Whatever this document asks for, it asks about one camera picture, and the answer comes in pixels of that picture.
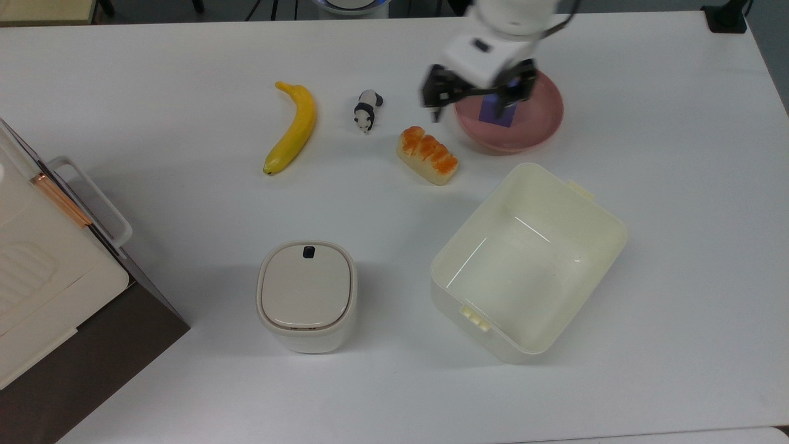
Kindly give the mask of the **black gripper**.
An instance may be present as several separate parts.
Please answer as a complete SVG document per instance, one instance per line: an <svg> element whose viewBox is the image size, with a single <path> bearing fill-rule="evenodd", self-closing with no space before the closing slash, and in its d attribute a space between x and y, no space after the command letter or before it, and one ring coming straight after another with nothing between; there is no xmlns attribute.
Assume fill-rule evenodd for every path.
<svg viewBox="0 0 789 444"><path fill-rule="evenodd" d="M432 123L439 123L446 105L470 96L494 94L496 121L512 121L521 102L532 96L536 83L536 63L524 60L508 68L490 87L474 86L454 71L434 64L422 85L422 107L429 110Z"/></svg>

